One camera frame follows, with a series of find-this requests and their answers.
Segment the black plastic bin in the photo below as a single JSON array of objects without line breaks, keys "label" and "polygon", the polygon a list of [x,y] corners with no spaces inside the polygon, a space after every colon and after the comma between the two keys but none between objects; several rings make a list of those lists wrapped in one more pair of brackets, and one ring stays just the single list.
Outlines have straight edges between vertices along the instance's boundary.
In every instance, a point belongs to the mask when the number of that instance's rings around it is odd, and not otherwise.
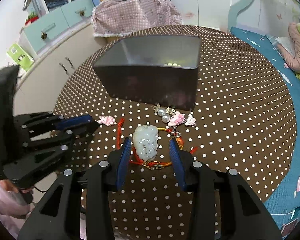
[{"label": "black plastic bin", "polygon": [[[128,37],[93,68],[113,98],[191,111],[198,82],[201,38],[187,35]],[[176,63],[181,66],[165,66]]]}]

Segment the blue mattress cover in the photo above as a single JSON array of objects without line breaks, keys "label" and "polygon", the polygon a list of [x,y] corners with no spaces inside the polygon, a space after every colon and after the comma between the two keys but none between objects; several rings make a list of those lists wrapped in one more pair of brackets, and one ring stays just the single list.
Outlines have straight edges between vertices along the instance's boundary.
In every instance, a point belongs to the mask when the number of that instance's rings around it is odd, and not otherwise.
[{"label": "blue mattress cover", "polygon": [[290,171],[264,203],[278,227],[282,228],[282,225],[287,224],[296,218],[295,216],[297,213],[294,214],[293,210],[300,207],[300,191],[297,192],[298,180],[300,184],[300,80],[296,78],[291,69],[284,67],[285,61],[266,36],[235,27],[232,27],[230,32],[235,37],[245,41],[262,53],[281,73],[283,80],[289,89],[295,108],[297,138]]}]

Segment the pearl bead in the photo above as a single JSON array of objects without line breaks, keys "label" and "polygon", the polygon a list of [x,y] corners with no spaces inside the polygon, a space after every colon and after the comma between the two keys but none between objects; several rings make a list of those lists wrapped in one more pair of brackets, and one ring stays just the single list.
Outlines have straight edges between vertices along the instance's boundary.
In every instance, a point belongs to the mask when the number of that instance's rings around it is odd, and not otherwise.
[{"label": "pearl bead", "polygon": [[163,116],[166,113],[166,109],[163,107],[160,107],[158,109],[158,116]]},{"label": "pearl bead", "polygon": [[167,123],[170,121],[170,115],[169,114],[164,114],[162,117],[161,117],[161,120],[162,122],[164,123]]}]

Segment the brown tablecloth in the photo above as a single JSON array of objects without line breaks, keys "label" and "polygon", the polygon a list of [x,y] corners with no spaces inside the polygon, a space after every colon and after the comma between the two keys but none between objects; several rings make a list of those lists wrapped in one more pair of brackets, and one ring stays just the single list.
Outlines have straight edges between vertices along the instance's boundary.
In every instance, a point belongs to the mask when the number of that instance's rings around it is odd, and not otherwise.
[{"label": "brown tablecloth", "polygon": [[[194,159],[212,169],[237,169],[265,201],[289,171],[297,131],[292,99],[280,74],[252,46],[217,30],[173,25],[130,36],[160,34],[202,38],[197,103],[193,110],[197,127],[178,127],[185,140],[184,149],[198,146]],[[104,46],[75,71],[54,111],[67,117],[81,114],[91,114],[96,119],[99,115],[112,115],[117,120],[123,117],[122,138],[132,140],[138,125],[165,127],[165,124],[154,115],[152,105],[108,96],[92,65],[114,43]],[[92,140],[79,139],[66,167],[83,170],[106,159],[115,148],[116,129],[103,126]],[[167,162],[170,135],[159,132],[159,136],[156,160]],[[133,239],[186,238],[193,194],[181,192],[172,167],[151,171],[130,164],[125,181],[121,192],[109,193],[116,229]],[[215,225],[218,233],[218,215]]]}]

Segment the person's hand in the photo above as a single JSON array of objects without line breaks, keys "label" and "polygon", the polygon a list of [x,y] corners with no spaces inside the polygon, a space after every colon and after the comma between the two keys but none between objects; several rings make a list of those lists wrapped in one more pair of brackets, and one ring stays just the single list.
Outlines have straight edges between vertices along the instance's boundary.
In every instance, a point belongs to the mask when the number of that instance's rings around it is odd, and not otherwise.
[{"label": "person's hand", "polygon": [[[19,189],[15,185],[13,185],[12,182],[8,179],[0,180],[0,186],[6,191],[13,191],[14,193],[19,193]],[[31,190],[32,190],[32,188],[24,189],[24,190],[21,190],[21,192],[27,193]]]}]

